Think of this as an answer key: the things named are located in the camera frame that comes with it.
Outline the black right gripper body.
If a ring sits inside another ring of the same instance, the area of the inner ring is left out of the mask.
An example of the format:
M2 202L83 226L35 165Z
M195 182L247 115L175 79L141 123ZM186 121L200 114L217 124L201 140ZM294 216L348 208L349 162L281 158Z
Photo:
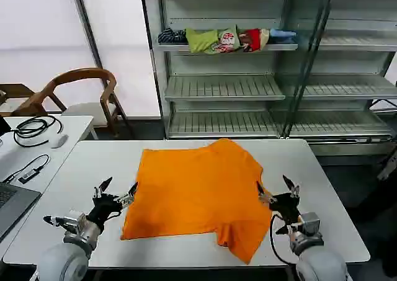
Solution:
M286 224L298 223L300 212L298 205L300 197L290 193L278 194L273 196L269 208L273 212L278 212Z

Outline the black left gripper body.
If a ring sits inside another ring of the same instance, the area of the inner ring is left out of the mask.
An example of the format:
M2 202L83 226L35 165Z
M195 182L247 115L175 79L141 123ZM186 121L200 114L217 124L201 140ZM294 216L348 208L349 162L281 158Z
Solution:
M94 208L86 215L86 218L96 224L100 232L103 232L106 221L121 215L122 203L118 201L118 198L117 195L102 194L92 199Z

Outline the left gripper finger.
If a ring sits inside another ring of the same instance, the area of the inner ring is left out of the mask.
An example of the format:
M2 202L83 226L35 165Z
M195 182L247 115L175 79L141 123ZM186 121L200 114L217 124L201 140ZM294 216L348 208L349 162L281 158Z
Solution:
M135 199L135 194L138 188L138 183L134 183L131 189L124 195L118 197L115 199L115 201L121 206L121 207L128 207L130 204L133 203Z
M106 191L113 177L104 180L98 187L94 187L94 198L101 198L102 194Z

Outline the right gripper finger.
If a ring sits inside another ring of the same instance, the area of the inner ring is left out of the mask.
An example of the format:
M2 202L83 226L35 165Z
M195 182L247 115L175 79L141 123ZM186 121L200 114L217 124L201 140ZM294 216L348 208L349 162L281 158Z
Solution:
M293 198L298 198L299 194L300 194L300 186L299 185L295 185L291 179L289 179L287 176L283 175L283 181L286 184L286 186L288 187L289 191L290 191L290 196Z
M263 188L263 186L257 181L257 190L258 190L258 195L259 195L259 200L262 203L266 203L268 205L272 203L276 203L277 199L273 197L270 193L266 192Z

